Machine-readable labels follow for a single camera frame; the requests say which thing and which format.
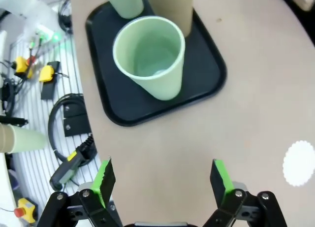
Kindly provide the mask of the white scalloped paper coaster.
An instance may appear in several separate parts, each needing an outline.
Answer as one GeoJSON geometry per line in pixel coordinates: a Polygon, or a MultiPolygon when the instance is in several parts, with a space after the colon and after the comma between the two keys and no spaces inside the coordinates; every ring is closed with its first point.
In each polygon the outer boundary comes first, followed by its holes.
{"type": "Polygon", "coordinates": [[[283,176],[293,187],[305,185],[315,173],[315,148],[305,140],[296,141],[283,159],[283,176]]]}

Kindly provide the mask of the black mounting plate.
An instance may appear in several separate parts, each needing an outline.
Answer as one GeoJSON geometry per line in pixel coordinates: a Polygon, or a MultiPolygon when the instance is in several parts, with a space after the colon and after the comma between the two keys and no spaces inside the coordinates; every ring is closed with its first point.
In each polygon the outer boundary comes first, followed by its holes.
{"type": "Polygon", "coordinates": [[[65,137],[91,133],[88,116],[78,115],[74,117],[64,118],[63,129],[65,137]]]}
{"type": "Polygon", "coordinates": [[[63,116],[65,118],[86,115],[86,110],[81,105],[75,103],[65,103],[63,105],[63,116]]]}

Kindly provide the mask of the person's black sweater torso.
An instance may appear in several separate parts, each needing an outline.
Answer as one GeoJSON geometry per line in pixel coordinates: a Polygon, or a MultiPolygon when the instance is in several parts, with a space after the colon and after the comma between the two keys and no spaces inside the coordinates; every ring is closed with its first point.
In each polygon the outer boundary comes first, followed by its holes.
{"type": "Polygon", "coordinates": [[[315,0],[310,10],[303,10],[294,0],[284,0],[284,2],[297,17],[315,47],[315,0]]]}

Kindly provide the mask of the black rod tool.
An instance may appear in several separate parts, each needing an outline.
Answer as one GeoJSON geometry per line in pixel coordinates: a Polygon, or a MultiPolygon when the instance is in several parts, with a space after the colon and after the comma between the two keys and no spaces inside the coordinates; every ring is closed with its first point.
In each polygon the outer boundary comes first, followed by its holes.
{"type": "Polygon", "coordinates": [[[8,117],[8,116],[0,115],[0,123],[22,127],[22,126],[27,125],[29,122],[28,120],[24,118],[16,118],[16,117],[8,117]]]}

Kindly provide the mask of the black plastic tray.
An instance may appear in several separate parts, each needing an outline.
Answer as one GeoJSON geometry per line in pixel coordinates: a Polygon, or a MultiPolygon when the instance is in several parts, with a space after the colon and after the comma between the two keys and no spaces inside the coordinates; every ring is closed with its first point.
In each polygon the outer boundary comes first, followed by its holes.
{"type": "MultiPolygon", "coordinates": [[[[136,18],[155,16],[147,0],[136,18]]],[[[185,37],[182,87],[171,100],[158,100],[122,74],[116,67],[112,48],[118,32],[130,21],[118,15],[106,2],[94,9],[86,20],[88,45],[102,106],[117,125],[131,127],[172,110],[212,97],[225,84],[225,62],[199,16],[192,15],[192,29],[185,37]]]]}

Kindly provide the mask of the yellow switch box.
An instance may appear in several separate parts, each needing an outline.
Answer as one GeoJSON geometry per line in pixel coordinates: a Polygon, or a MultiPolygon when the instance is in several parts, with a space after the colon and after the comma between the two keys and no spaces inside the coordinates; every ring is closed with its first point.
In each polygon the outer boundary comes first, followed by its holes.
{"type": "Polygon", "coordinates": [[[27,60],[21,56],[18,56],[15,60],[15,65],[15,75],[19,77],[25,75],[28,68],[27,60]]]}
{"type": "Polygon", "coordinates": [[[53,80],[55,70],[51,65],[44,66],[39,74],[39,82],[50,82],[53,80]]]}

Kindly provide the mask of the long black metal plate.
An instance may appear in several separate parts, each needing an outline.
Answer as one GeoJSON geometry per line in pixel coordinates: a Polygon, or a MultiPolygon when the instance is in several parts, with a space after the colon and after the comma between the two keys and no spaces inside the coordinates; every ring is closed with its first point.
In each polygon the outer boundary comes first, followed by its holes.
{"type": "Polygon", "coordinates": [[[44,82],[42,84],[41,100],[52,100],[54,98],[55,87],[57,84],[57,77],[60,71],[59,61],[48,62],[47,65],[51,65],[54,68],[55,75],[52,81],[44,82]]]}

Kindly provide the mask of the yellow emergency stop button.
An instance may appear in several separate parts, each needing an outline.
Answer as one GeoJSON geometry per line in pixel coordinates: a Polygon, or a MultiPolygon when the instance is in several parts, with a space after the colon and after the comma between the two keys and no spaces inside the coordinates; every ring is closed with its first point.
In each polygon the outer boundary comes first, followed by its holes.
{"type": "Polygon", "coordinates": [[[35,224],[38,219],[38,205],[29,198],[23,197],[18,200],[17,208],[13,213],[28,224],[35,224]]]}

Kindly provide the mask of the light green spare cup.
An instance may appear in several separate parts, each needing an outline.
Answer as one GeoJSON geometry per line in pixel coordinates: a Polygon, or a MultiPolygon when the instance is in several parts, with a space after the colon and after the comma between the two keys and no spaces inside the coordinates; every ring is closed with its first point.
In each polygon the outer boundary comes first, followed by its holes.
{"type": "Polygon", "coordinates": [[[35,130],[10,126],[13,131],[13,147],[11,153],[28,152],[44,149],[46,137],[35,130]]]}

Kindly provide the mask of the brown tall cup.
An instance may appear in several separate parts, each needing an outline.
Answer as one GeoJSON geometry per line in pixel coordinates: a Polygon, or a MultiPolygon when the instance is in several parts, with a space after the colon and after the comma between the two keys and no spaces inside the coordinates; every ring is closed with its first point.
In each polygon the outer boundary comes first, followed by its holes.
{"type": "Polygon", "coordinates": [[[193,0],[148,0],[154,14],[174,22],[184,37],[191,32],[193,0]]]}

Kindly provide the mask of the light green tall cup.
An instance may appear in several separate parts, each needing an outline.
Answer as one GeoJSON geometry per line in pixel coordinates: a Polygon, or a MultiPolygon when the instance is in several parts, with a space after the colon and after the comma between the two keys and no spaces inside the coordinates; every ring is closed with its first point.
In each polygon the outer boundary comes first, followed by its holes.
{"type": "Polygon", "coordinates": [[[158,100],[175,98],[182,87],[185,37],[172,21],[144,16],[116,35],[112,54],[119,71],[158,100]]]}
{"type": "Polygon", "coordinates": [[[142,0],[109,0],[116,12],[124,19],[132,19],[144,10],[142,0]]]}

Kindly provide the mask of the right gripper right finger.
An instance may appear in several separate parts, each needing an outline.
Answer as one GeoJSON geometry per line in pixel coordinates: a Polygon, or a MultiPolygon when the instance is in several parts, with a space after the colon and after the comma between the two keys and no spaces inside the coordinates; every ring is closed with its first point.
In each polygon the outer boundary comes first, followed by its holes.
{"type": "Polygon", "coordinates": [[[252,195],[236,188],[222,160],[212,161],[210,183],[217,209],[203,227],[233,227],[236,220],[249,227],[288,227],[274,193],[252,195]]]}

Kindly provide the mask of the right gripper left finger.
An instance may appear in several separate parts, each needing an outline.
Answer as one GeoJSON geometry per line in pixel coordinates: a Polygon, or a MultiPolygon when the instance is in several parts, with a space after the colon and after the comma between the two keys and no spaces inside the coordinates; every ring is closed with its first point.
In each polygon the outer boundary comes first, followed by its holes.
{"type": "Polygon", "coordinates": [[[37,227],[76,227],[82,220],[93,227],[123,227],[117,211],[111,209],[115,182],[112,160],[103,161],[94,181],[82,184],[75,194],[52,193],[37,227]]]}

